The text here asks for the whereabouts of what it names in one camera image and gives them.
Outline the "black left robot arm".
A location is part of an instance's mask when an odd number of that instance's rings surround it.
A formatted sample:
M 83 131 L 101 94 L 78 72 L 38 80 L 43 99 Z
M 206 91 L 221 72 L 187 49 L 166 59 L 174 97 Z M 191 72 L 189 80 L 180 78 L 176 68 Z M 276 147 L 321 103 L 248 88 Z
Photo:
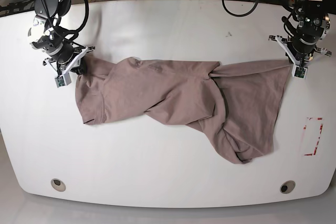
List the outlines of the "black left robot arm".
M 284 30 L 288 33 L 286 43 L 294 61 L 304 66 L 316 50 L 316 44 L 330 29 L 330 18 L 326 10 L 327 0 L 295 0 L 288 17 L 282 17 Z

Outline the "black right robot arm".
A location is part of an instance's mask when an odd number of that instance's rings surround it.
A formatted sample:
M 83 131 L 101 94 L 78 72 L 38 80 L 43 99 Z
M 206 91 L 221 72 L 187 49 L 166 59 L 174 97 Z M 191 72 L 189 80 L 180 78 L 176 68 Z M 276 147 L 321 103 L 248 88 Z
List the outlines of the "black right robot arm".
M 56 63 L 56 75 L 60 76 L 63 69 L 73 61 L 84 46 L 74 40 L 85 27 L 89 17 L 88 0 L 85 4 L 85 16 L 77 29 L 69 30 L 60 25 L 61 18 L 71 7 L 71 0 L 35 0 L 35 17 L 28 31 L 28 41 L 36 50 L 42 50 Z

